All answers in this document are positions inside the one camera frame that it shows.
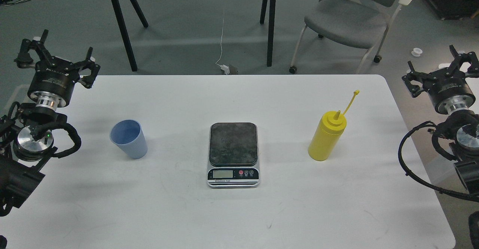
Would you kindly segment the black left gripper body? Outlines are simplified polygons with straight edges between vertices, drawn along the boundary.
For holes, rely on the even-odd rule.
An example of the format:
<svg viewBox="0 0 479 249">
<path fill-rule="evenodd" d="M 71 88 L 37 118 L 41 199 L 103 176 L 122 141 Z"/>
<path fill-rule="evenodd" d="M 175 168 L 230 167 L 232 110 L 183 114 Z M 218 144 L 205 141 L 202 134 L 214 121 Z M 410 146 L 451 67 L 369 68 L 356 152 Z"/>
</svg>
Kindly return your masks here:
<svg viewBox="0 0 479 249">
<path fill-rule="evenodd" d="M 35 65 L 34 78 L 28 89 L 28 97 L 37 101 L 43 94 L 53 94 L 59 99 L 58 107 L 66 107 L 70 104 L 74 86 L 79 80 L 79 72 L 66 71 L 70 68 L 70 62 L 55 62 L 56 67 L 50 68 L 46 62 L 37 62 Z"/>
</svg>

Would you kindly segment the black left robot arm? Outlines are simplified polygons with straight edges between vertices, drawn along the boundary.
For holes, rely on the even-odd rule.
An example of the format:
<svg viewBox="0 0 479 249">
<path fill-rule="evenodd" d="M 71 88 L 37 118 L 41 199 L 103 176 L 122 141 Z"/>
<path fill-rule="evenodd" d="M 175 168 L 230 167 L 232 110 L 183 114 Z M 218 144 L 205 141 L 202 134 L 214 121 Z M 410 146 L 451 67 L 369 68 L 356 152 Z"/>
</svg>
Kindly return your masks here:
<svg viewBox="0 0 479 249">
<path fill-rule="evenodd" d="M 59 108 L 70 104 L 74 87 L 90 89 L 99 73 L 91 57 L 73 63 L 51 55 L 45 47 L 49 31 L 23 39 L 14 62 L 35 70 L 27 95 L 30 103 L 14 101 L 1 117 L 1 216 L 20 208 L 41 183 L 41 169 L 51 158 L 63 158 L 80 149 L 82 140 Z"/>
</svg>

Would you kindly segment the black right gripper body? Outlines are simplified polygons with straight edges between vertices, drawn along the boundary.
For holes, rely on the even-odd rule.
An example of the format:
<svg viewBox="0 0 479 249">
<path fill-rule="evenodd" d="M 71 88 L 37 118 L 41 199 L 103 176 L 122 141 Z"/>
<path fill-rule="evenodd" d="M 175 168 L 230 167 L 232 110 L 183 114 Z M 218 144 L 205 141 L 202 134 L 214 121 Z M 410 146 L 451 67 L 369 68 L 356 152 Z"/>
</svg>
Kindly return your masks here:
<svg viewBox="0 0 479 249">
<path fill-rule="evenodd" d="M 456 110 L 468 109 L 476 97 L 467 77 L 433 77 L 428 84 L 428 95 L 437 113 L 450 115 Z"/>
</svg>

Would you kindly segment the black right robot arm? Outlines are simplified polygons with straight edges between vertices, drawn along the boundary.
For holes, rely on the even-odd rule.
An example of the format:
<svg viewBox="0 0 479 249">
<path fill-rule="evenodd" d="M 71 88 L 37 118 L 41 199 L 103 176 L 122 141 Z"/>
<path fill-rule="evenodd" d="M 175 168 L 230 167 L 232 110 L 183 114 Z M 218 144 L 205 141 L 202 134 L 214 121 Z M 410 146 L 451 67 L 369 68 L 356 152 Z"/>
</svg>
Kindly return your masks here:
<svg viewBox="0 0 479 249">
<path fill-rule="evenodd" d="M 453 61 L 448 67 L 440 67 L 431 73 L 416 71 L 411 61 L 409 72 L 402 77 L 409 94 L 417 98 L 426 92 L 437 113 L 447 115 L 443 123 L 425 121 L 412 128 L 401 140 L 397 157 L 406 176 L 438 193 L 466 201 L 478 202 L 478 123 L 479 117 L 470 107 L 476 97 L 466 82 L 467 78 L 477 78 L 478 58 L 475 52 L 459 53 L 449 46 Z M 402 149 L 406 140 L 416 131 L 428 128 L 431 143 L 439 155 L 454 163 L 466 193 L 447 190 L 424 181 L 410 170 L 403 157 Z"/>
</svg>

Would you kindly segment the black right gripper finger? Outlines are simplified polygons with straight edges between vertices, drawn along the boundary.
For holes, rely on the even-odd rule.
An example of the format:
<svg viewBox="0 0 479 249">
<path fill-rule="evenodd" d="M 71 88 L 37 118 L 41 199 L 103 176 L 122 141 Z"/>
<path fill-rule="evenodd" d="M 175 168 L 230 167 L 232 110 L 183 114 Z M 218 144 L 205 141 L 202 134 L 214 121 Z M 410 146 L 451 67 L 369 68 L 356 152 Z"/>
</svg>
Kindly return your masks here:
<svg viewBox="0 0 479 249">
<path fill-rule="evenodd" d="M 407 62 L 409 71 L 402 76 L 402 82 L 406 86 L 412 98 L 417 98 L 422 92 L 427 92 L 436 82 L 438 77 L 434 74 L 418 72 L 414 69 L 412 61 Z"/>
<path fill-rule="evenodd" d="M 449 51 L 453 55 L 453 61 L 446 68 L 445 77 L 447 79 L 466 79 L 479 77 L 479 62 L 475 52 L 459 53 L 453 45 L 449 46 Z M 466 72 L 461 70 L 464 63 L 469 63 Z"/>
</svg>

